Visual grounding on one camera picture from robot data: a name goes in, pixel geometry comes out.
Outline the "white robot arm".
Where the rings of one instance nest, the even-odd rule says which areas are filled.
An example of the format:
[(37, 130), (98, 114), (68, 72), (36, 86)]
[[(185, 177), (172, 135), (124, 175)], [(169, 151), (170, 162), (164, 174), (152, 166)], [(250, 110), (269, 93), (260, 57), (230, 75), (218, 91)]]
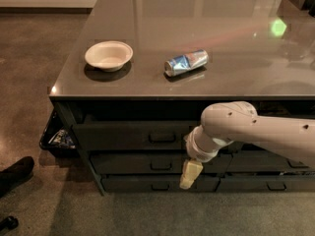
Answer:
[(203, 110), (200, 124), (186, 136), (189, 158), (183, 163), (179, 187), (190, 189), (203, 164), (234, 142), (315, 166), (315, 120), (260, 116), (246, 101), (215, 103)]

